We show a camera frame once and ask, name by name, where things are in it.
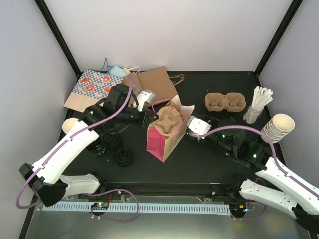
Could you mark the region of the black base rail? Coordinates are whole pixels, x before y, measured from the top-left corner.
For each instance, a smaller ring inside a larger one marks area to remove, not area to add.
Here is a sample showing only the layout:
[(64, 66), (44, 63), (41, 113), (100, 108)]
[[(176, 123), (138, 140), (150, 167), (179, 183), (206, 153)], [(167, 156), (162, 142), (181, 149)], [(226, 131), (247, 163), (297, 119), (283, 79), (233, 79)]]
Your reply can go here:
[(106, 189), (125, 189), (139, 196), (216, 197), (235, 200), (239, 188), (220, 183), (128, 183), (107, 182)]

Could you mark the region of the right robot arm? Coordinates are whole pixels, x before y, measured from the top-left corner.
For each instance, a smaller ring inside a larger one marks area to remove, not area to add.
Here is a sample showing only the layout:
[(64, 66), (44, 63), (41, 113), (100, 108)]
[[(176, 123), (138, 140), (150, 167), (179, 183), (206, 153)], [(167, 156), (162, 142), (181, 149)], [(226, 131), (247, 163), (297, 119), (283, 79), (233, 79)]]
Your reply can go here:
[(253, 182), (250, 179), (238, 180), (227, 187), (227, 196), (233, 201), (240, 198), (260, 202), (280, 210), (305, 230), (319, 232), (319, 189), (302, 179), (276, 156), (275, 148), (268, 138), (268, 147), (246, 139), (245, 133), (260, 131), (241, 125), (213, 125), (191, 116), (187, 122), (187, 133), (198, 143), (218, 147), (230, 158), (252, 170), (253, 173), (270, 182), (275, 189)]

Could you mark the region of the pink cakes paper bag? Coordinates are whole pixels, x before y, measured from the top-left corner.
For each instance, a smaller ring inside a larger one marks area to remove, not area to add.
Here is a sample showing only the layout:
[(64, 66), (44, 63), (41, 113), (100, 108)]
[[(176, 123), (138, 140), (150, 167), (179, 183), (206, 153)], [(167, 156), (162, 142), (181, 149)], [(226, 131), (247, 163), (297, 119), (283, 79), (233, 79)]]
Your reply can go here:
[(195, 105), (184, 106), (179, 95), (157, 111), (159, 119), (147, 129), (146, 151), (161, 162), (165, 162), (186, 135), (186, 123)]

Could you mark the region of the right black frame post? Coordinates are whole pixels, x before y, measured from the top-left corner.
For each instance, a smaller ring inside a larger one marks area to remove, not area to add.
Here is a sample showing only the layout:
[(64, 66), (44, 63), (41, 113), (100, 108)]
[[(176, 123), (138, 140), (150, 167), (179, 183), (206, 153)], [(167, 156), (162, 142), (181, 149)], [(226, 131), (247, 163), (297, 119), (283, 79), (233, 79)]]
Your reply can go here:
[(275, 34), (273, 35), (269, 45), (267, 46), (261, 60), (259, 61), (254, 74), (259, 77), (262, 73), (263, 69), (265, 68), (266, 64), (268, 63), (270, 57), (272, 56), (273, 52), (275, 51), (278, 43), (280, 42), (281, 38), (283, 37), (285, 31), (287, 30), (288, 26), (290, 25), (291, 21), (293, 20), (295, 14), (297, 13), (299, 7), (303, 3), (303, 0), (293, 0), (287, 9), (284, 17), (282, 18)]

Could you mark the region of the right paper cup stack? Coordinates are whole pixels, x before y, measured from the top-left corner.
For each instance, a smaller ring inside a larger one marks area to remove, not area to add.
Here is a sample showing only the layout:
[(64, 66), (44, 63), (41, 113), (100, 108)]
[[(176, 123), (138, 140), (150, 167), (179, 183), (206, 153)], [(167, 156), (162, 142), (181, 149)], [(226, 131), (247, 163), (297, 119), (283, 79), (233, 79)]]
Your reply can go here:
[(279, 113), (274, 115), (271, 120), (262, 128), (261, 136), (264, 142), (267, 142), (268, 137), (272, 144), (278, 143), (287, 134), (295, 128), (294, 120), (287, 114)]

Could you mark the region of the black frame post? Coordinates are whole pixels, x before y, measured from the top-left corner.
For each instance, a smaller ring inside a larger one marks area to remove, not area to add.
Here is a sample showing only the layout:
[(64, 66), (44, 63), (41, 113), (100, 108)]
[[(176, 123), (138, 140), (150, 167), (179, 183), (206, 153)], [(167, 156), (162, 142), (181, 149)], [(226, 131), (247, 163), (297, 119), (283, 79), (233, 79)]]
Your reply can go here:
[(35, 4), (37, 5), (39, 11), (41, 12), (44, 20), (46, 21), (48, 27), (50, 28), (52, 34), (54, 35), (59, 47), (61, 48), (64, 56), (66, 57), (69, 65), (71, 66), (73, 72), (75, 73), (76, 77), (78, 78), (82, 72), (73, 57), (71, 50), (69, 49), (54, 17), (52, 16), (46, 2), (44, 0), (34, 0)]
[(280, 42), (281, 38), (283, 37), (285, 31), (287, 30), (288, 26), (290, 25), (291, 21), (293, 20), (295, 14), (297, 13), (299, 7), (303, 3), (303, 0), (293, 0), (287, 9), (284, 17), (282, 18), (275, 34), (273, 35), (269, 45), (267, 46), (261, 60), (259, 61), (254, 74), (259, 77), (262, 73), (263, 69), (265, 68), (266, 64), (268, 63), (270, 57), (272, 56), (273, 52), (275, 51), (278, 43)]

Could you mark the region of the brown kraft paper bag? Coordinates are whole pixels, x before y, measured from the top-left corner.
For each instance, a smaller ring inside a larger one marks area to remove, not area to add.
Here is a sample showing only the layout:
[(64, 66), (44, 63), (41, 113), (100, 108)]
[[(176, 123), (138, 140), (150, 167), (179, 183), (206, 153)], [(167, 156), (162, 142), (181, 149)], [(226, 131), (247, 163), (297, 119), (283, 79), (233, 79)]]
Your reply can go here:
[(150, 90), (155, 94), (151, 104), (165, 99), (172, 99), (178, 92), (170, 79), (166, 67), (147, 70), (141, 73), (132, 73), (133, 83), (140, 90)]

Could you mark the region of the middle black lid stack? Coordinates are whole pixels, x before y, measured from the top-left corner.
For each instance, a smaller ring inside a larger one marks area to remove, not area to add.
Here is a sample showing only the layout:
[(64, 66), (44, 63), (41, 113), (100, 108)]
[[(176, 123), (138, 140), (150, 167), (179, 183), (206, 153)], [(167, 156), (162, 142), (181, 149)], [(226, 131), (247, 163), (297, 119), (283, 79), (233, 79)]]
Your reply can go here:
[(118, 150), (123, 147), (123, 140), (119, 134), (105, 134), (103, 141), (109, 150)]

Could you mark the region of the cream paper bag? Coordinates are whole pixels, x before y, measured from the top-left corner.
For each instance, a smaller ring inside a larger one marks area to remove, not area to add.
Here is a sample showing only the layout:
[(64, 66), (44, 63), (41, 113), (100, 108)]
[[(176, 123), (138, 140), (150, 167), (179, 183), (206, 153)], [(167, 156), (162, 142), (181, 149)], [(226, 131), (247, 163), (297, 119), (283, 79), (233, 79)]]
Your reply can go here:
[(124, 67), (122, 70), (123, 70), (126, 74), (130, 74), (130, 73), (138, 74), (138, 73), (141, 71), (141, 68), (140, 68), (140, 67), (132, 67), (132, 68)]

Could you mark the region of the light blue paper bag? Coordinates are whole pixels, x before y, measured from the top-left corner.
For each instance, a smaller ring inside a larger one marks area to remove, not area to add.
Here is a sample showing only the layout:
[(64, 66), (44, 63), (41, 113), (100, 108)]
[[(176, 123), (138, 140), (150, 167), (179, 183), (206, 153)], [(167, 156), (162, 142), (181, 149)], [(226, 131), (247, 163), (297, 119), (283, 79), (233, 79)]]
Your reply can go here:
[(127, 73), (122, 68), (120, 68), (118, 65), (115, 65), (115, 66), (111, 67), (109, 65), (109, 63), (108, 63), (107, 58), (104, 59), (103, 66), (102, 66), (102, 68), (99, 71), (100, 72), (105, 71), (109, 75), (117, 76), (117, 77), (120, 77), (120, 78), (122, 78), (122, 77), (127, 75)]

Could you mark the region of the left paper cup stack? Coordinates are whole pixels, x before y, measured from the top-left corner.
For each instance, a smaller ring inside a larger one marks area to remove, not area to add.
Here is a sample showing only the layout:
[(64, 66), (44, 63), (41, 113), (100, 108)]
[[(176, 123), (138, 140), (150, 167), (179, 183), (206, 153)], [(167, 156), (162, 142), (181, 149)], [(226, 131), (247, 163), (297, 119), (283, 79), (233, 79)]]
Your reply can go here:
[(78, 122), (78, 118), (68, 118), (62, 125), (62, 131), (67, 134)]

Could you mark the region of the left black frame post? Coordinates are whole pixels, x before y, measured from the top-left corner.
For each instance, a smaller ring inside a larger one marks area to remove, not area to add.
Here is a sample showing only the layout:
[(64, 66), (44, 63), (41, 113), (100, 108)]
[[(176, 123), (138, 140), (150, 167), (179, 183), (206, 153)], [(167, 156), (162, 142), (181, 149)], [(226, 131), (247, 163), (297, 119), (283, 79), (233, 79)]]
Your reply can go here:
[(73, 57), (71, 50), (69, 49), (54, 17), (52, 16), (46, 2), (44, 0), (34, 0), (35, 4), (37, 5), (39, 11), (41, 12), (44, 20), (46, 21), (48, 27), (50, 28), (52, 34), (54, 35), (59, 47), (61, 48), (64, 56), (66, 57), (69, 65), (71, 66), (73, 72), (75, 73), (76, 77), (78, 78), (82, 72)]

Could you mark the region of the pulp cup carrier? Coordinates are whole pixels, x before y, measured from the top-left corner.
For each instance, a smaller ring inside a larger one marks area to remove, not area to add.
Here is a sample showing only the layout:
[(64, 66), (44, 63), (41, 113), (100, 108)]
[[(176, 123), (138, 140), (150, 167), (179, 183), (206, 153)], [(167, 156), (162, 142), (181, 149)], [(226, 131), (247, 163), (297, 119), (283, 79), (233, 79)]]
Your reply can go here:
[(186, 116), (174, 106), (165, 106), (157, 114), (159, 119), (153, 122), (153, 128), (163, 136), (172, 136), (177, 133), (186, 120)]
[(219, 92), (208, 93), (204, 98), (205, 107), (210, 112), (241, 112), (246, 107), (246, 99), (239, 92), (230, 92), (226, 95)]

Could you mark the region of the paper cup stack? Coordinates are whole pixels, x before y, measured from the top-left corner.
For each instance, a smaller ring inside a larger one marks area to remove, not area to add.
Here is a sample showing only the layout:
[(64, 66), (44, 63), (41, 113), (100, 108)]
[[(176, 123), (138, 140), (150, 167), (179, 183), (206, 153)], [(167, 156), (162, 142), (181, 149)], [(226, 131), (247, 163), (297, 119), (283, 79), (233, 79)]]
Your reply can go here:
[(278, 143), (287, 134), (295, 128), (294, 120), (287, 114), (279, 113), (274, 115), (271, 120), (262, 128), (261, 136), (264, 142), (267, 142), (268, 137), (272, 144)]
[(68, 118), (62, 125), (62, 131), (67, 134), (78, 122), (78, 118)]

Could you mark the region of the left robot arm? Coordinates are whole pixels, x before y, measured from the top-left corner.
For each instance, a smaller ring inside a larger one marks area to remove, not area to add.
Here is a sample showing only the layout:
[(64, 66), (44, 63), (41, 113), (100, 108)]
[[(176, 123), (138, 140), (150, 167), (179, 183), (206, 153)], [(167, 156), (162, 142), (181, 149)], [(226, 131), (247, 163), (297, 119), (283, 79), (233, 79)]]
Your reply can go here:
[(39, 200), (47, 207), (62, 198), (77, 194), (91, 194), (96, 199), (103, 198), (107, 186), (93, 174), (65, 176), (64, 170), (88, 146), (100, 146), (103, 135), (111, 132), (115, 125), (139, 124), (148, 126), (159, 116), (145, 108), (155, 94), (142, 90), (138, 95), (132, 87), (116, 84), (107, 97), (88, 106), (69, 132), (44, 157), (32, 165), (25, 163), (19, 169)]

